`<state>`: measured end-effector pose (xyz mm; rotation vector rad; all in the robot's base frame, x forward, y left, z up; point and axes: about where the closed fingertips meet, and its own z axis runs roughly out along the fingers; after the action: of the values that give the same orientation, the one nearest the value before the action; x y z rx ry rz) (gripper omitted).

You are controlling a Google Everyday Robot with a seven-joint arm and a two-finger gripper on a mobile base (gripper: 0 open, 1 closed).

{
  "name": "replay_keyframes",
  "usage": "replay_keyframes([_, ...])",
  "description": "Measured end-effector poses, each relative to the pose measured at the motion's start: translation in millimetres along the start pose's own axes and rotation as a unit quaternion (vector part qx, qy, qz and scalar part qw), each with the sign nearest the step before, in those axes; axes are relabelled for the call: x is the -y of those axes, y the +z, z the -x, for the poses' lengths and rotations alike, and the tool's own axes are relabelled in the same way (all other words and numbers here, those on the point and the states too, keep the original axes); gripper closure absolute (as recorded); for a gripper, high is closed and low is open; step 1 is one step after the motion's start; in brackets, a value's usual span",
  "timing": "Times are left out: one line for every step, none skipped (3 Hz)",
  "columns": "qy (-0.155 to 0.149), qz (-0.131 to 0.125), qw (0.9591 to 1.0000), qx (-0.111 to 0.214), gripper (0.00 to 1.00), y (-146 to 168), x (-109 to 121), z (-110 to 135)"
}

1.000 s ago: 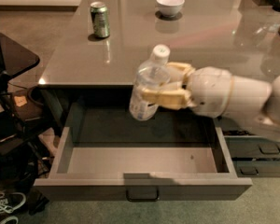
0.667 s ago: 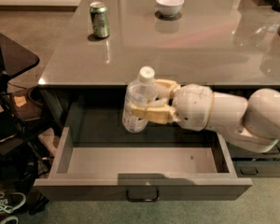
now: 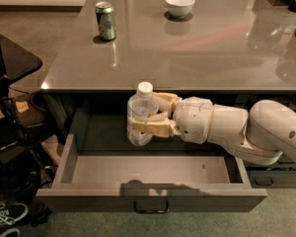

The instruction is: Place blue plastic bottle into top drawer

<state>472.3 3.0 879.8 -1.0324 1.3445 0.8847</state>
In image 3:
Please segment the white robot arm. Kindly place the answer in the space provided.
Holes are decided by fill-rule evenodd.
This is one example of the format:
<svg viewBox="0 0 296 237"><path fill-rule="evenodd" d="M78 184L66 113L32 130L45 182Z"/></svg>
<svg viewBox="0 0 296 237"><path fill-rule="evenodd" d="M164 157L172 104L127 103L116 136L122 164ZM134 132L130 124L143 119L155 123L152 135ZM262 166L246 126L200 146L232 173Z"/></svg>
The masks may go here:
<svg viewBox="0 0 296 237"><path fill-rule="evenodd" d="M160 112L130 116L128 126L158 137L178 136L185 142L209 142L247 162L268 166L281 155L296 163L296 113L272 101L256 102L248 111L208 99L155 93Z"/></svg>

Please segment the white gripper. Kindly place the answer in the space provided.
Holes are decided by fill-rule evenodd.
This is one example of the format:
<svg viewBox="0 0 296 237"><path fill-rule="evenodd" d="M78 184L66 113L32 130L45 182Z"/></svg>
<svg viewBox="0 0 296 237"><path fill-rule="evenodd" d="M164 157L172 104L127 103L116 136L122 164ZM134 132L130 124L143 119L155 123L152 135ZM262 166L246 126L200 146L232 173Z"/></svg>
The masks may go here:
<svg viewBox="0 0 296 237"><path fill-rule="evenodd" d="M153 93L161 112L149 118L132 118L135 130L158 137L179 135L185 142L202 144L208 137L213 114L213 103L208 99L190 97L182 100L173 93Z"/></svg>

